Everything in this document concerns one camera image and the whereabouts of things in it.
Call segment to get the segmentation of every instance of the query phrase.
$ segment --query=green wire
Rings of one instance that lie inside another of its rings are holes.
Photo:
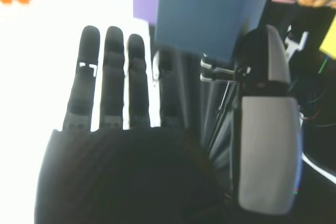
[[[324,68],[326,67],[328,60],[329,60],[329,58],[326,57],[326,59],[324,60],[322,66],[321,66],[321,68],[320,68],[320,70],[319,70],[319,74],[322,73],[322,71],[323,71]]]

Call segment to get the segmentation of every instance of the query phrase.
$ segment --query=purple object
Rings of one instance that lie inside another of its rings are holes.
[[[133,0],[133,17],[156,24],[158,0]]]

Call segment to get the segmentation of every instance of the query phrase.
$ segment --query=yellow block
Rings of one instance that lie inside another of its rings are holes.
[[[336,60],[336,16],[322,42],[320,50],[330,56],[333,60]]]

